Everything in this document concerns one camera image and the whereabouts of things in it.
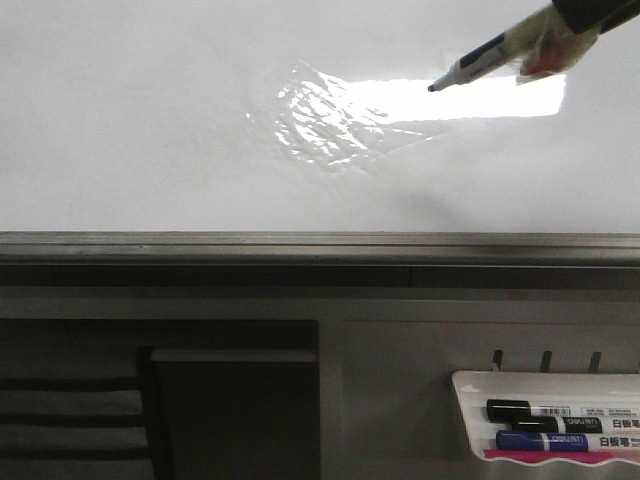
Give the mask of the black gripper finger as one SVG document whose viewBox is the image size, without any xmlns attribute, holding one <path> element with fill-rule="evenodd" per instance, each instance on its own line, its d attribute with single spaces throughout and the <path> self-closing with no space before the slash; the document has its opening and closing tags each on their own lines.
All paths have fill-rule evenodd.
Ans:
<svg viewBox="0 0 640 480">
<path fill-rule="evenodd" d="M 604 34 L 639 15 L 639 0 L 553 0 L 552 4 L 575 34 L 592 28 Z"/>
</svg>

